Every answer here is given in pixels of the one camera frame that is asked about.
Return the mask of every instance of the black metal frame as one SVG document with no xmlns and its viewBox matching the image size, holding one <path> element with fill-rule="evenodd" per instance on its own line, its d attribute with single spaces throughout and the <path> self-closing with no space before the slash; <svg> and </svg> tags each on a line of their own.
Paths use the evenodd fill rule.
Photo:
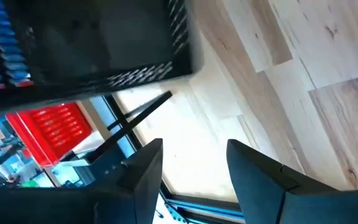
<svg viewBox="0 0 358 224">
<path fill-rule="evenodd" d="M 88 166 L 94 163 L 97 159 L 99 159 L 106 151 L 110 150 L 111 147 L 117 144 L 118 140 L 127 135 L 130 131 L 132 131 L 140 122 L 142 122 L 148 115 L 153 113 L 158 107 L 164 104 L 170 97 L 172 93 L 167 91 L 160 96 L 152 99 L 151 101 L 140 105 L 138 108 L 130 111 L 127 114 L 124 114 L 122 117 L 117 119 L 115 122 L 108 126 L 108 130 L 112 130 L 114 127 L 118 126 L 120 123 L 125 122 L 121 129 L 113 134 L 110 138 L 108 138 L 102 145 L 100 145 L 96 150 L 93 150 L 87 153 L 84 157 L 80 159 L 75 159 L 76 154 L 71 151 L 68 155 L 66 155 L 63 159 L 61 159 L 61 164 L 64 166 Z M 126 118 L 138 115 L 134 117 L 130 122 L 126 120 Z"/>
<path fill-rule="evenodd" d="M 129 123 L 126 118 L 132 112 L 124 114 L 111 95 L 104 96 L 104 101 L 117 120 L 114 124 L 122 127 L 128 126 Z M 133 130 L 128 130 L 127 137 L 135 151 L 143 147 Z M 237 223 L 230 220 L 244 221 L 244 215 L 238 203 L 176 195 L 169 191 L 164 181 L 160 186 L 160 194 L 169 207 L 173 207 L 177 213 L 185 217 L 186 221 L 190 223 Z"/>
<path fill-rule="evenodd" d="M 82 100 L 99 95 L 146 85 L 148 83 L 170 80 L 193 73 L 190 34 L 185 0 L 164 0 L 169 32 L 171 32 L 172 58 L 170 60 L 139 65 L 127 70 L 108 70 L 90 73 L 82 78 L 63 78 L 46 81 L 48 68 L 43 66 L 45 55 L 39 47 L 37 24 L 31 17 L 24 16 L 26 11 L 16 1 L 4 1 L 12 28 L 16 33 L 19 47 L 23 51 L 34 86 L 13 88 L 6 82 L 0 89 L 0 113 L 40 108 L 64 101 Z M 6 73 L 0 56 L 0 75 Z"/>
</svg>

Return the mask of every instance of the wood grain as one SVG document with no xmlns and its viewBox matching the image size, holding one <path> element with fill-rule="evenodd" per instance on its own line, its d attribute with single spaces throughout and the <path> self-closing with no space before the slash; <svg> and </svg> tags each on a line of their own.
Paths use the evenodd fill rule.
<svg viewBox="0 0 358 224">
<path fill-rule="evenodd" d="M 310 92 L 347 181 L 358 189 L 358 79 Z"/>
<path fill-rule="evenodd" d="M 306 175 L 336 189 L 349 188 L 318 112 L 308 94 L 314 86 L 300 60 L 266 71 L 310 165 Z"/>
<path fill-rule="evenodd" d="M 303 172 L 299 159 L 304 156 L 277 94 L 267 76 L 255 72 L 222 2 L 213 0 L 203 4 L 203 1 L 194 0 L 192 3 L 200 29 L 261 122 L 272 146 L 277 149 L 279 160 Z"/>
<path fill-rule="evenodd" d="M 358 189 L 358 1 L 189 3 L 199 72 L 115 95 L 131 110 L 174 93 L 135 130 L 143 143 L 164 138 L 170 190 L 235 202 L 229 138 L 339 190 Z"/>
<path fill-rule="evenodd" d="M 252 13 L 262 30 L 262 37 L 272 56 L 273 65 L 292 59 L 292 54 L 281 32 L 268 0 L 250 0 Z"/>
</svg>

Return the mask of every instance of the red bin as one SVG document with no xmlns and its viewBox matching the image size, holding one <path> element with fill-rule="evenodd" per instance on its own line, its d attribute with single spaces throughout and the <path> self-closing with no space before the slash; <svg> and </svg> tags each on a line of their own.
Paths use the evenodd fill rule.
<svg viewBox="0 0 358 224">
<path fill-rule="evenodd" d="M 6 118 L 42 167 L 58 164 L 92 133 L 76 103 L 7 114 Z"/>
</svg>

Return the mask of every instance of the black bar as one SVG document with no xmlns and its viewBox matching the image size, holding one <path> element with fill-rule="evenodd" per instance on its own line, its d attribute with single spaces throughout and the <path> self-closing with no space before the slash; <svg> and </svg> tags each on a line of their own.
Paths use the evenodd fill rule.
<svg viewBox="0 0 358 224">
<path fill-rule="evenodd" d="M 49 176 L 48 172 L 47 172 L 45 169 L 42 169 L 42 173 L 44 173 L 44 174 L 47 176 L 48 180 L 52 183 L 53 187 L 55 187 L 55 188 L 58 187 L 58 186 L 56 185 L 56 183 L 53 181 L 53 178 L 51 178 L 51 177 Z"/>
<path fill-rule="evenodd" d="M 85 185 L 95 181 L 95 178 L 88 167 L 73 167 L 75 172 L 78 174 L 78 177 Z"/>
<path fill-rule="evenodd" d="M 60 159 L 60 162 L 68 162 L 71 161 L 72 159 L 74 159 L 77 155 L 75 154 L 75 152 L 70 151 L 68 152 L 67 155 L 65 155 L 65 157 L 63 157 L 63 159 Z"/>
<path fill-rule="evenodd" d="M 149 102 L 143 104 L 143 105 L 140 105 L 139 107 L 137 107 L 136 109 L 124 114 L 121 118 L 117 119 L 115 122 L 113 122 L 112 124 L 110 124 L 108 127 L 107 127 L 107 130 L 112 130 L 115 126 L 117 126 L 118 124 L 121 124 L 123 123 L 124 121 L 126 121 L 127 118 L 131 117 L 131 116 L 134 116 L 135 114 L 137 113 L 141 113 L 142 111 L 144 111 L 146 108 L 148 108 L 149 106 L 151 106 L 153 103 L 155 103 L 155 101 L 158 100 L 158 97 L 150 100 Z"/>
<path fill-rule="evenodd" d="M 116 118 L 116 120 L 121 120 L 121 127 L 124 125 L 128 125 L 127 119 L 125 118 L 124 114 L 122 113 L 119 105 L 115 101 L 114 97 L 112 95 L 107 95 L 103 97 L 103 100 L 106 102 L 106 104 L 110 107 L 112 115 Z M 127 137 L 129 139 L 129 142 L 134 147 L 135 151 L 138 151 L 143 147 L 142 143 L 140 143 L 139 139 L 137 138 L 135 132 L 133 130 L 128 131 Z"/>
<path fill-rule="evenodd" d="M 232 210 L 236 212 L 241 212 L 240 205 L 234 202 L 223 202 L 219 200 L 212 200 L 207 198 L 198 198 L 198 197 L 189 197 L 183 195 L 172 195 L 172 198 L 169 198 L 172 201 L 177 202 L 187 202 L 194 203 L 198 205 L 204 205 L 208 207 L 217 207 L 225 210 Z"/>
<path fill-rule="evenodd" d="M 103 99 L 106 102 L 106 104 L 110 107 L 110 110 L 111 110 L 113 116 L 116 118 L 116 120 L 120 120 L 122 126 L 127 125 L 128 121 L 127 121 L 124 113 L 122 113 L 122 111 L 121 111 L 118 103 L 115 101 L 114 97 L 112 95 L 106 95 L 103 97 Z M 132 144 L 135 151 L 138 151 L 139 149 L 141 149 L 143 147 L 142 143 L 140 143 L 139 138 L 136 136 L 136 134 L 133 130 L 130 130 L 128 132 L 127 137 L 128 137 L 129 143 Z M 169 189 L 164 181 L 161 181 L 160 193 L 164 199 L 172 198 L 172 194 L 169 191 Z"/>
<path fill-rule="evenodd" d="M 201 215 L 189 211 L 178 211 L 181 216 L 183 216 L 186 220 L 196 224 L 238 224 L 238 222 L 233 222 L 221 218 L 211 217 L 207 215 Z"/>
<path fill-rule="evenodd" d="M 148 117 L 148 115 L 153 113 L 153 111 L 155 111 L 159 106 L 165 103 L 171 96 L 172 93 L 170 91 L 158 96 L 153 104 L 143 110 L 143 112 L 141 112 L 134 119 L 132 119 L 132 121 L 130 121 L 127 125 L 123 126 L 116 134 L 108 138 L 101 146 L 97 148 L 97 150 L 85 155 L 88 163 L 92 164 L 97 158 L 99 158 L 107 150 L 109 150 L 112 145 L 117 144 L 118 140 L 127 135 L 129 131 L 134 129 L 134 127 L 136 127 L 140 122 L 142 122 L 146 117 Z"/>
</svg>

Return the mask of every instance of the wooden floor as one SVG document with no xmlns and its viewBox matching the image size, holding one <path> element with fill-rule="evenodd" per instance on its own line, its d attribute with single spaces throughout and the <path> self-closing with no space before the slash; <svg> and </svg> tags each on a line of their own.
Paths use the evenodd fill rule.
<svg viewBox="0 0 358 224">
<path fill-rule="evenodd" d="M 228 139 L 358 189 L 358 1 L 189 2 L 203 68 L 115 96 L 131 110 L 174 93 L 137 128 L 145 143 L 163 138 L 171 190 L 235 202 Z"/>
</svg>

